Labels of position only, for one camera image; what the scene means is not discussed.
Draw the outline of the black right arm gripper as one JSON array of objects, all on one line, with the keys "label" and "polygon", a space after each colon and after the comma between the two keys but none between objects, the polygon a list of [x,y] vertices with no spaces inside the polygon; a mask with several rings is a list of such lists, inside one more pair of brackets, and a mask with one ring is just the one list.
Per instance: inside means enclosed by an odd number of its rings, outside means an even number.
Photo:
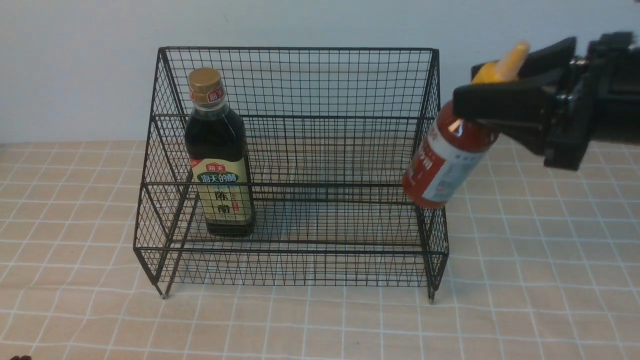
[{"label": "black right arm gripper", "polygon": [[[453,93],[455,116],[509,137],[554,169],[579,170],[592,142],[638,145],[635,35],[603,34],[589,43],[584,57],[569,63],[577,44],[569,37],[531,52],[528,41],[519,41],[498,60],[474,66],[475,85]],[[533,80],[568,64],[560,94],[556,81]]]}]

